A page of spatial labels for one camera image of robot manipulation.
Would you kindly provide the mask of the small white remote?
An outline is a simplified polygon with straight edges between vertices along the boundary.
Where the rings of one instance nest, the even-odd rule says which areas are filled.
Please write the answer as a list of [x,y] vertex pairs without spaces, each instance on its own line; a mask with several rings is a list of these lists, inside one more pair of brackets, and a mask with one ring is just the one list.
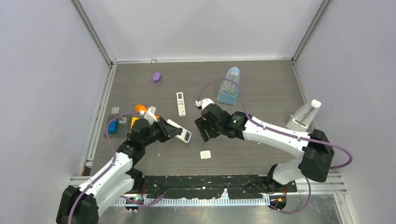
[[189,143],[191,140],[191,135],[192,133],[190,131],[188,131],[187,129],[185,129],[184,127],[180,126],[179,124],[177,124],[176,122],[168,119],[166,121],[168,124],[170,124],[171,126],[175,127],[176,129],[178,129],[178,135],[176,135],[176,137],[181,140],[184,143]]

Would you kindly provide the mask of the white remote control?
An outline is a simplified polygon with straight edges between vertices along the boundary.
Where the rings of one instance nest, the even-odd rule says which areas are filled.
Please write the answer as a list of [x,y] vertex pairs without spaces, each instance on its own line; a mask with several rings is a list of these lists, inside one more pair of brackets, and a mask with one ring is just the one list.
[[179,117],[185,117],[184,94],[182,92],[177,92],[177,108]]

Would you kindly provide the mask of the small white battery cover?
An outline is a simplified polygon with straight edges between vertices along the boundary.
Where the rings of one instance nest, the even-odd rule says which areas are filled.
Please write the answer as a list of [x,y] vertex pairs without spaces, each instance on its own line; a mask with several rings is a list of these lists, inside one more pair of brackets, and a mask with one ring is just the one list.
[[201,159],[210,159],[211,156],[211,151],[210,150],[205,150],[200,152],[200,158]]

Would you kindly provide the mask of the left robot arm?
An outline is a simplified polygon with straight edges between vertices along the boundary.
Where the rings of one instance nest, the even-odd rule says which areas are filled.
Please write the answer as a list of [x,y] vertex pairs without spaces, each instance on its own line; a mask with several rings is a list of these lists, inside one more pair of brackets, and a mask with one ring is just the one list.
[[79,186],[70,185],[64,190],[56,223],[97,224],[107,208],[123,194],[142,190],[142,172],[134,166],[145,155],[145,148],[157,141],[164,143],[182,136],[184,132],[182,127],[162,117],[153,122],[136,119],[127,139],[99,172]]

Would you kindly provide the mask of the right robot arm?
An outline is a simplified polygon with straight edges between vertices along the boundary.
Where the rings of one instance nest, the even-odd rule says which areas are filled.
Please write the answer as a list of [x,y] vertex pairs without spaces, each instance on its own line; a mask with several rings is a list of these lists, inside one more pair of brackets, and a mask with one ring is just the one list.
[[201,110],[194,122],[204,142],[219,135],[251,140],[281,149],[295,158],[271,167],[266,177],[267,187],[279,191],[289,182],[308,178],[325,182],[334,156],[333,148],[323,131],[296,132],[268,124],[244,112],[229,114],[209,99],[196,102]]

